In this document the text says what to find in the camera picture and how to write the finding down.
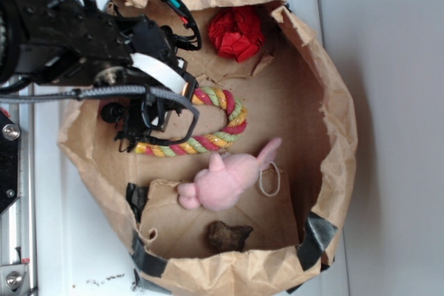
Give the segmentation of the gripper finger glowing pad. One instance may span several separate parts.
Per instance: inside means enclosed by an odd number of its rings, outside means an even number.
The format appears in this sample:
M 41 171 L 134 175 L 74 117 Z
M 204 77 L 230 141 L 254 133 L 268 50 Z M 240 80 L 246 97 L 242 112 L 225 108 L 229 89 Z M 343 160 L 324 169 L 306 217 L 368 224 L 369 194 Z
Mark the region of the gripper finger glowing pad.
M 168 112 L 158 102 L 147 105 L 140 98 L 130 99 L 129 105 L 114 103 L 114 123 L 121 123 L 116 141 L 120 141 L 119 152 L 131 153 L 139 143 L 169 145 L 169 140 L 152 136 L 153 131 L 162 131 Z

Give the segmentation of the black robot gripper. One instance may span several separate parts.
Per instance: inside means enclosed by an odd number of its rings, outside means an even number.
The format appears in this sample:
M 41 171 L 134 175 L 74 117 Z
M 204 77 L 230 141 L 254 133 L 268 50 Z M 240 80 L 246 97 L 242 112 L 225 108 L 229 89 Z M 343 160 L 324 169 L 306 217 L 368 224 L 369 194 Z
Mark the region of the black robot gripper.
M 1 81 L 160 85 L 192 97 L 168 28 L 100 10 L 95 0 L 1 0 Z

